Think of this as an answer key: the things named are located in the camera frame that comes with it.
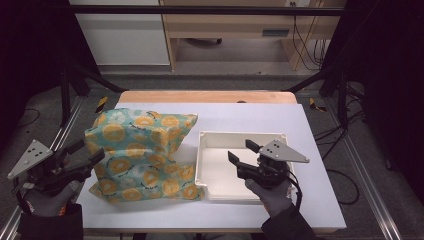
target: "wooden desk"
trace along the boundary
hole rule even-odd
[[[284,7],[289,0],[160,0],[163,6],[261,6]],[[309,0],[304,7],[343,7],[346,0]],[[284,52],[289,58],[292,70],[302,64],[307,44],[311,39],[329,40],[339,21],[339,17],[298,16],[294,29],[293,16],[249,16],[249,15],[162,15],[168,55],[171,68],[175,70],[176,59],[181,38],[271,38],[281,39]]]
[[[236,103],[239,100],[248,103]],[[198,114],[196,125],[173,154],[181,163],[196,162],[200,131],[284,133],[289,145],[311,160],[308,164],[293,165],[304,196],[302,215],[316,233],[346,228],[303,107],[296,104],[292,93],[128,91],[122,94],[116,108]],[[252,233],[260,232],[260,226],[268,218],[261,204],[217,203],[206,198],[112,204],[88,192],[96,181],[93,171],[77,200],[83,207],[87,231]]]

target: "white plastic box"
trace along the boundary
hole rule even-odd
[[[258,166],[259,154],[246,148],[246,139],[250,139],[260,146],[264,146],[274,139],[279,139],[287,144],[286,136],[278,133],[207,131],[199,133],[195,184],[204,188],[207,199],[220,203],[261,203],[259,198],[245,187],[244,179],[237,177],[236,166],[228,160],[228,151],[230,151],[241,162]],[[294,173],[291,162],[288,162],[288,165]]]

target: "floor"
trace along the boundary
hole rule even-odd
[[[181,44],[174,72],[167,66],[123,67],[121,69],[103,67],[101,69],[104,77],[110,82],[134,90],[279,91],[302,82],[316,72],[316,70],[307,69],[317,67],[308,59],[305,59],[306,67],[301,66],[298,71],[291,71],[287,58],[280,53],[283,53],[283,50],[278,40],[224,39],[220,45],[216,45],[214,41],[187,39]],[[112,93],[94,82],[89,84],[92,91],[89,96],[84,97],[81,113],[75,119],[72,131],[64,144],[80,138],[81,130],[91,126],[96,117],[94,111],[101,97],[108,96],[105,109],[114,108],[119,98],[119,94]],[[311,130],[316,135],[317,146],[322,154],[324,165],[328,169],[329,178],[347,224],[346,229],[322,237],[327,239],[424,239],[424,207],[414,196],[402,174],[386,168],[384,156],[367,126],[365,116],[361,113],[358,99],[348,96],[348,115],[352,116],[348,133],[340,138],[340,141],[338,139],[341,132],[338,130],[323,139],[318,139],[325,135],[326,131],[339,125],[334,117],[336,96],[320,97],[317,92],[320,84],[321,82],[318,81],[306,87],[297,92],[296,97],[303,105]],[[352,86],[360,89],[360,86],[354,83]],[[311,99],[315,101],[316,107],[311,107]],[[80,97],[72,98],[73,102],[79,100]],[[8,226],[8,221],[16,209],[16,201],[10,194],[12,185],[6,180],[7,173],[32,139],[37,139],[47,146],[54,142],[60,130],[60,104],[58,88],[34,96],[27,107],[35,110],[28,110],[25,113],[21,120],[25,126],[16,129],[13,138],[10,139],[9,148],[0,155],[3,186],[0,196],[3,200],[0,206],[0,220],[3,230]],[[75,157],[83,158],[84,156],[84,153],[77,153]],[[365,169],[365,181],[363,171],[358,171],[358,169],[361,170],[361,166]],[[353,183],[358,186],[359,195]],[[388,224],[391,224],[392,231],[384,229],[384,226]],[[86,239],[118,239],[119,237],[119,234],[86,233]],[[130,239],[131,235],[125,234],[125,237]]]

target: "bag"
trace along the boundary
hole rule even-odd
[[[109,202],[156,198],[200,200],[195,167],[172,158],[197,122],[195,114],[160,114],[127,108],[105,111],[85,130],[91,154],[106,157],[94,166],[98,181],[90,192]]]

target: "gloved hand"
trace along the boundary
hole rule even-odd
[[[252,179],[246,179],[244,183],[248,189],[259,197],[271,218],[287,210],[292,204],[292,199],[287,197],[290,193],[288,192],[290,191],[288,180],[273,189],[265,189]]]
[[[64,214],[64,208],[68,200],[74,196],[79,182],[70,182],[59,194],[54,197],[39,192],[36,189],[29,190],[24,201],[28,204],[31,213],[38,217],[55,217]]]

